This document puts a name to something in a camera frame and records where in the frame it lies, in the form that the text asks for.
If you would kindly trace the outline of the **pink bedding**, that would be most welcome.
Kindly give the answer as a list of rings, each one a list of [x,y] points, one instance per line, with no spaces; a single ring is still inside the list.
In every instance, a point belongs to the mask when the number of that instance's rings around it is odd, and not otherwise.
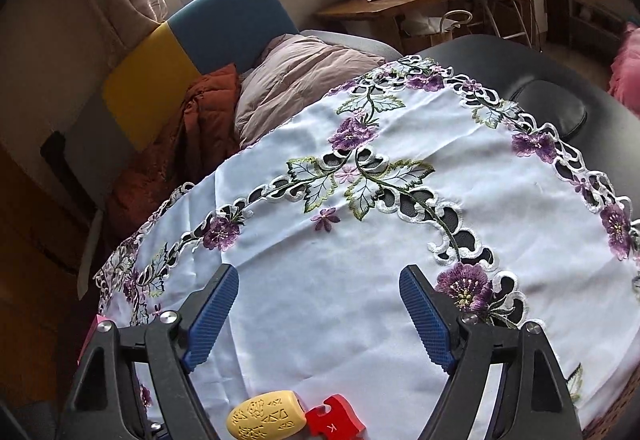
[[[611,66],[608,93],[632,114],[640,116],[640,27],[628,23]]]

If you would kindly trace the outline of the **mauve pillow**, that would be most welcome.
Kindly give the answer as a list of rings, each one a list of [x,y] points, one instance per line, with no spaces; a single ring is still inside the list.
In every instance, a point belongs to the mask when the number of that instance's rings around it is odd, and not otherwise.
[[[377,54],[328,44],[315,36],[274,38],[241,79],[234,131],[240,148],[254,144],[330,90],[382,65]]]

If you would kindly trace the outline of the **white floral embroidered tablecloth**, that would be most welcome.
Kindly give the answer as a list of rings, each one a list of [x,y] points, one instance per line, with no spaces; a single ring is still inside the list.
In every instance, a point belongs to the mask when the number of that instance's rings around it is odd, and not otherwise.
[[[577,130],[410,56],[332,89],[194,186],[96,274],[120,326],[177,309],[224,262],[240,291],[193,373],[217,428],[243,400],[349,400],[413,439],[445,383],[398,293],[407,264],[491,325],[542,326],[582,426],[639,361],[638,120]]]

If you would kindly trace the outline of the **wooden side desk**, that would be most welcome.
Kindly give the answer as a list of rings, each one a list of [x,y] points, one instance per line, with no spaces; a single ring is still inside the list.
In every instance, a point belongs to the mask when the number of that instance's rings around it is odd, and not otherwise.
[[[346,0],[314,14],[326,26],[368,22],[372,37],[404,52],[398,20],[412,11],[452,0]]]

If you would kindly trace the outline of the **rust orange quilted jacket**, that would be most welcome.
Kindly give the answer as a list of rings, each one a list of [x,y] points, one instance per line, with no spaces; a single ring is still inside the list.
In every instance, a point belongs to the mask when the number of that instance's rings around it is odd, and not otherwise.
[[[198,183],[239,152],[234,133],[240,75],[230,63],[199,77],[180,108],[117,177],[106,199],[108,226],[120,240],[140,228],[183,183]]]

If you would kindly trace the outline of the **pink cardboard box tray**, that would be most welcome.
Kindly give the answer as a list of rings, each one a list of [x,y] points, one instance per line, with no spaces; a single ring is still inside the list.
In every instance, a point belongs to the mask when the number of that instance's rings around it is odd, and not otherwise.
[[[87,335],[85,337],[84,343],[82,344],[82,347],[80,349],[80,353],[77,359],[77,364],[80,364],[82,357],[84,356],[87,348],[90,345],[90,342],[92,341],[93,335],[96,332],[96,330],[98,329],[99,325],[103,322],[110,322],[110,319],[107,319],[106,316],[102,316],[102,314],[97,314],[92,322],[91,325],[88,329]]]

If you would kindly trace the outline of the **red puzzle piece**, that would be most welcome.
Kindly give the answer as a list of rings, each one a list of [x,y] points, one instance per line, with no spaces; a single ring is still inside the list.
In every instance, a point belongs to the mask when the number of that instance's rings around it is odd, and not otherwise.
[[[341,394],[331,394],[321,406],[308,410],[305,418],[310,434],[326,440],[357,439],[366,431],[366,425]]]

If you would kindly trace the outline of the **yellow egg-shaped toy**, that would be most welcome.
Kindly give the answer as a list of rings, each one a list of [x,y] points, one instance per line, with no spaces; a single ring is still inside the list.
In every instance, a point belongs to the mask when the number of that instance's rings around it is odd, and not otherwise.
[[[258,394],[237,405],[228,415],[229,434],[240,440],[281,440],[307,425],[305,410],[292,390]]]

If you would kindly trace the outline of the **colourful upholstered headboard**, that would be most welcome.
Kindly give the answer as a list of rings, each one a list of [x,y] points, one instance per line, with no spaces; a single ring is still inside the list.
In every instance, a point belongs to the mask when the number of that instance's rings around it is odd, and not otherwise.
[[[280,0],[193,0],[108,74],[62,133],[52,163],[79,204],[101,206],[134,153],[152,143],[186,89],[218,68],[243,73],[273,38],[296,33]]]

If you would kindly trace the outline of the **white basket under desk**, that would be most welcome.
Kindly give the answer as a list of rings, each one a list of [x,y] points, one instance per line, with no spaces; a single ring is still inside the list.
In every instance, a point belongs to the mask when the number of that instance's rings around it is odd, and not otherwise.
[[[454,39],[454,31],[471,23],[468,10],[449,10],[441,16],[418,15],[401,23],[402,43],[407,52],[418,52]]]

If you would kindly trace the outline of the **black massage table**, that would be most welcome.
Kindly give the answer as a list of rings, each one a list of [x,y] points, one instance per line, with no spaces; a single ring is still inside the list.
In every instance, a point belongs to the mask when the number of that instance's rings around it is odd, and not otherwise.
[[[578,148],[586,166],[608,175],[618,195],[639,212],[639,119],[574,70],[522,44],[470,35],[422,50],[442,66],[468,75],[518,102],[537,122],[551,122]]]

